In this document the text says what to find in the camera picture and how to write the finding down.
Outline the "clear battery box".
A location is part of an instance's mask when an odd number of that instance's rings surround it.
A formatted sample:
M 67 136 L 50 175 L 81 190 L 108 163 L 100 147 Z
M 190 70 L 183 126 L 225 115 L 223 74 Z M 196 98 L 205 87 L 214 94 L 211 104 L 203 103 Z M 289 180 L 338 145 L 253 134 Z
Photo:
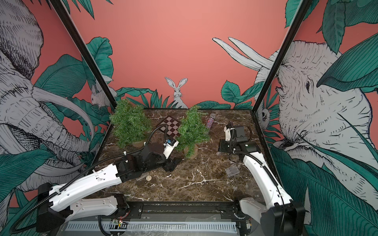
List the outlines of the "clear battery box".
M 228 178 L 237 176 L 240 174 L 240 170 L 237 165 L 232 165 L 225 169 Z

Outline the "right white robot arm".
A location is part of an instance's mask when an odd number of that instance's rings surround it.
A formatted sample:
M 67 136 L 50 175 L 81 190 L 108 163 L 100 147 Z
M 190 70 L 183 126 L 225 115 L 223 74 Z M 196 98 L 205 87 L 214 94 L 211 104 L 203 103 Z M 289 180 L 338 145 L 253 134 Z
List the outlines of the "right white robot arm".
M 305 208 L 295 202 L 273 175 L 259 146 L 245 134 L 243 125 L 229 122 L 224 127 L 225 138 L 219 151 L 238 155 L 253 175 L 265 203 L 253 198 L 239 201 L 241 211 L 258 222 L 266 236 L 301 236 L 304 229 Z

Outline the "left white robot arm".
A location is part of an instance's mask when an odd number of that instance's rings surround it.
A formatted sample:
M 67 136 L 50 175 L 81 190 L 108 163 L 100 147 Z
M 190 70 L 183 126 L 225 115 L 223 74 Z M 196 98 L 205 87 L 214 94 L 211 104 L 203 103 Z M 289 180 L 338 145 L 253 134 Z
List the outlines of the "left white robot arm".
M 148 143 L 140 150 L 125 152 L 114 163 L 87 176 L 77 176 L 61 185 L 41 185 L 38 188 L 36 231 L 47 233 L 70 220 L 94 215 L 123 220 L 130 209 L 122 195 L 104 200 L 91 200 L 87 196 L 160 167 L 167 172 L 173 171 L 180 162 L 179 158 L 170 158 L 177 146 L 175 139 L 167 139 L 164 144 Z

